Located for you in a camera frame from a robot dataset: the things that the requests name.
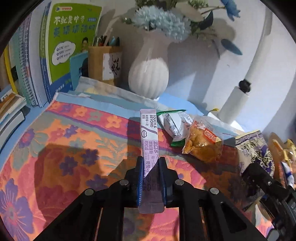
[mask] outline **snack packet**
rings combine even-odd
[[[190,153],[201,161],[213,162],[221,156],[222,148],[222,134],[214,130],[202,116],[196,116],[189,128],[182,153]]]
[[[158,129],[156,110],[141,109],[141,144],[144,158],[142,184],[139,186],[139,213],[162,213],[164,203],[159,186]]]
[[[173,138],[171,146],[183,147],[193,122],[186,110],[162,111],[158,112],[157,116],[166,132]]]

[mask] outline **spiral notebook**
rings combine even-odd
[[[44,9],[50,0],[44,0],[24,20],[10,41],[19,79],[18,91],[28,104],[44,106],[47,102],[39,56],[39,35]]]

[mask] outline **pen holder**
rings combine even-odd
[[[118,86],[121,73],[122,47],[90,46],[88,52],[89,78]]]

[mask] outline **plastic bag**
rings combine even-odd
[[[183,147],[193,122],[186,110],[162,111],[158,112],[157,116],[166,132],[173,138],[171,146]]]
[[[189,128],[182,153],[190,153],[205,162],[214,162],[221,156],[222,148],[222,134],[214,130],[202,116],[196,116]]]

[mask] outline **white vase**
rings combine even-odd
[[[168,46],[173,40],[161,31],[142,31],[144,45],[128,73],[128,85],[136,94],[157,99],[168,85]]]

